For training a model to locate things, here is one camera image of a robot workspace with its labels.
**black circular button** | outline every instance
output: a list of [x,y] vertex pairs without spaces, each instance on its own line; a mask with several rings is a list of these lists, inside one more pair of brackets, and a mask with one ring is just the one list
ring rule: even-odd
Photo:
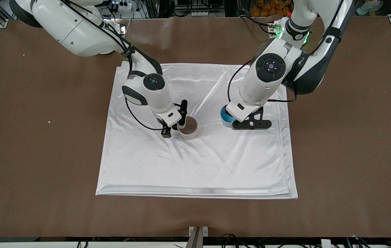
[[165,81],[161,75],[152,73],[144,77],[144,86],[149,90],[157,91],[164,88]]
[[264,62],[264,69],[267,72],[274,73],[278,70],[278,68],[279,68],[278,61],[274,59],[268,59]]
[[260,56],[255,66],[257,77],[269,83],[279,80],[286,71],[286,65],[281,56],[275,53],[266,53]]

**black cable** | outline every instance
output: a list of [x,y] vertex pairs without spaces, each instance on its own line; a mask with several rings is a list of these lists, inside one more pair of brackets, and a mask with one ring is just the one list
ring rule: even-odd
[[[114,35],[116,35],[117,37],[120,38],[120,41],[122,41],[122,44],[120,43],[120,41],[118,41],[115,37],[113,37],[111,34],[107,33],[105,30],[103,30],[103,28],[99,27],[98,25],[96,25],[94,22],[92,22],[90,19],[86,18],[85,16],[83,16],[81,13],[79,13],[78,10],[76,10],[75,8],[73,8],[72,6],[70,6],[70,3],[77,6],[78,8],[90,13],[90,14],[93,14],[93,12],[91,12],[90,10],[82,7],[81,5],[78,5],[76,3],[73,3],[71,2],[70,0],[60,0],[62,3],[66,4],[71,10],[73,10],[75,13],[77,13],[80,17],[84,18],[87,22],[89,22],[90,24],[92,24],[93,26],[95,26],[97,29],[101,30],[103,33],[105,33],[107,36],[109,36],[111,39],[113,39],[123,50],[123,52],[126,52],[127,51],[127,47],[125,46],[125,43],[127,44],[130,44],[127,40],[125,40],[120,34],[117,33],[117,31],[114,29],[114,27],[112,25],[108,25],[109,27],[112,28]],[[131,56],[128,56],[128,62],[129,62],[129,65],[130,65],[130,71],[133,69],[133,62],[131,61]]]
[[371,248],[371,247],[367,244],[367,242],[365,242],[362,238],[359,238],[358,241],[364,243],[364,245],[365,245],[367,248]]
[[134,118],[137,122],[139,122],[139,124],[141,124],[143,127],[147,128],[147,129],[150,129],[150,130],[153,130],[153,131],[162,131],[162,130],[165,130],[164,127],[163,127],[163,128],[151,128],[151,127],[145,126],[142,122],[140,122],[140,121],[136,118],[136,116],[134,116],[133,112],[132,112],[131,109],[130,109],[130,106],[128,105],[128,100],[127,100],[126,98],[125,98],[125,104],[127,105],[128,111],[129,111],[130,114],[133,116],[133,118]]
[[242,14],[241,16],[238,16],[238,17],[241,17],[241,18],[246,17],[247,19],[251,20],[252,22],[257,23],[257,24],[262,25],[262,26],[266,26],[266,27],[270,26],[270,24],[259,22],[259,21],[254,20],[251,17],[249,17],[247,15],[244,15],[244,14]]
[[260,29],[263,30],[263,32],[268,33],[268,34],[272,34],[272,35],[276,35],[276,34],[277,34],[277,33],[269,32],[269,31],[265,30],[265,29],[262,27],[261,22],[259,22],[259,21],[257,20],[256,17],[255,17],[255,23],[258,24],[258,27],[260,27]]
[[152,10],[154,13],[157,13],[158,17],[160,17],[160,14],[157,10],[151,8],[150,6],[148,6],[148,4],[146,4],[143,0],[140,0],[147,8],[149,8],[150,10]]
[[225,248],[227,246],[228,241],[229,241],[230,237],[232,237],[232,235],[233,234],[228,235],[228,238],[226,239],[226,242],[224,242],[224,245],[222,245],[222,248]]
[[[139,10],[140,16],[141,16],[142,18],[146,19],[146,18],[147,18],[147,14],[145,14],[144,6],[141,5],[141,4],[139,4],[139,0],[136,1],[136,5],[137,5],[137,9]],[[140,12],[140,8],[142,8],[142,11],[144,12],[145,17],[142,16],[142,13]]]
[[[78,241],[78,245],[76,246],[76,248],[79,248],[80,245],[81,245],[81,240]],[[84,248],[87,248],[87,246],[88,246],[88,241],[86,240]]]
[[190,14],[192,11],[192,0],[188,0],[188,6],[186,6],[186,11],[184,14],[175,14],[175,16],[177,17],[185,17],[187,16],[188,14]]
[[237,75],[237,73],[238,73],[241,69],[243,69],[243,67],[245,67],[245,66],[246,66],[248,63],[250,63],[251,61],[252,61],[252,60],[247,61],[244,65],[242,65],[242,66],[234,73],[234,75],[232,75],[231,80],[229,80],[229,84],[228,84],[228,101],[229,101],[229,102],[231,102],[231,97],[230,97],[229,91],[230,91],[230,89],[231,89],[232,80],[234,79],[235,75]]
[[220,4],[206,4],[205,0],[202,0],[202,4],[208,8],[219,8],[223,5],[222,3],[220,3]]
[[269,32],[269,31],[265,30],[265,29],[263,28],[263,26],[269,27],[270,24],[266,24],[266,23],[259,22],[258,19],[257,19],[256,17],[255,17],[255,20],[252,19],[251,17],[247,16],[247,15],[244,15],[244,14],[242,14],[242,15],[239,16],[239,17],[241,17],[241,18],[246,17],[247,19],[251,20],[253,23],[258,24],[258,26],[260,27],[260,29],[263,30],[263,32],[265,32],[265,33],[272,34],[272,35],[276,35],[276,34],[277,34],[277,33]]
[[[338,8],[336,9],[335,15],[334,15],[334,17],[332,18],[332,21],[330,22],[329,27],[331,27],[331,26],[333,25],[333,23],[335,22],[336,16],[338,15],[338,12],[339,12],[339,10],[341,9],[341,6],[342,6],[342,3],[343,3],[343,2],[344,2],[344,1],[341,1],[341,2],[339,3]],[[326,36],[327,36],[327,35],[326,35],[326,32],[324,31],[323,36],[321,37],[321,40],[320,40],[319,43],[318,43],[318,46],[317,46],[310,54],[313,55],[313,54],[316,52],[316,50],[318,50],[319,46],[321,46],[321,44],[323,43],[324,38],[325,38]]]
[[105,6],[107,7],[108,11],[110,11],[110,14],[113,15],[114,20],[116,20],[116,16],[114,16],[114,13],[113,13],[112,10],[110,9],[110,7],[109,7],[108,5],[105,5]]

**black strap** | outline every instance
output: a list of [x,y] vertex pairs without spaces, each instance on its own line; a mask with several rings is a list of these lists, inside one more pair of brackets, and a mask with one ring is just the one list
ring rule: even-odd
[[343,34],[344,34],[344,30],[336,28],[336,27],[328,27],[326,29],[326,31],[324,32],[324,36],[326,36],[326,35],[334,36],[335,38],[338,38],[340,42],[342,40]]
[[132,44],[130,44],[127,47],[127,50],[125,50],[125,52],[121,53],[121,55],[124,56],[125,58],[128,58],[134,53],[135,49],[136,48]]

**cylindrical object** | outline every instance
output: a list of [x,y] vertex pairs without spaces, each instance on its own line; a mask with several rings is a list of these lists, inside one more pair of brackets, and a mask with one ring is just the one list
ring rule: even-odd
[[194,118],[192,118],[191,116],[186,116],[185,127],[180,128],[180,126],[178,125],[178,130],[182,138],[184,138],[185,140],[192,140],[197,136],[199,125]]
[[226,106],[220,110],[220,116],[222,117],[222,123],[225,127],[232,127],[233,121],[235,121],[235,118],[232,117],[230,114],[226,112]]

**paper cup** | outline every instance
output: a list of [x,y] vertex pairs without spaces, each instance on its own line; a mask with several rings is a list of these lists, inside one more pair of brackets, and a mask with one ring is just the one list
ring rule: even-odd
[[185,126],[183,128],[180,128],[180,126],[178,125],[178,130],[182,138],[184,138],[185,140],[192,140],[197,136],[199,125],[194,118],[192,118],[191,116],[186,116]]

